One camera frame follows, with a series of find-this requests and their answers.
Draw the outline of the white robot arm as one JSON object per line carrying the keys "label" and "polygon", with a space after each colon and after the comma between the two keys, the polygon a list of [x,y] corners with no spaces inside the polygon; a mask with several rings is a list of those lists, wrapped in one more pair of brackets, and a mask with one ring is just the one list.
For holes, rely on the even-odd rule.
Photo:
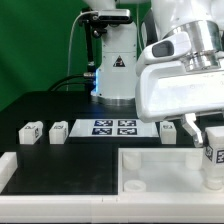
{"label": "white robot arm", "polygon": [[224,0],[149,0],[136,36],[130,14],[116,8],[131,0],[84,1],[102,36],[92,98],[133,102],[145,123],[179,119],[201,147],[196,118],[224,112]]}

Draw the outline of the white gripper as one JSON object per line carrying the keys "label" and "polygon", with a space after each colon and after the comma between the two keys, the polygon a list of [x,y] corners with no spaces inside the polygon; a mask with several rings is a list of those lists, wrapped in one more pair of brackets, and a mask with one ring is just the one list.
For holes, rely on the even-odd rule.
{"label": "white gripper", "polygon": [[187,73],[180,61],[149,65],[140,75],[135,100],[137,116],[145,123],[182,116],[182,127],[202,147],[196,115],[224,110],[224,70]]}

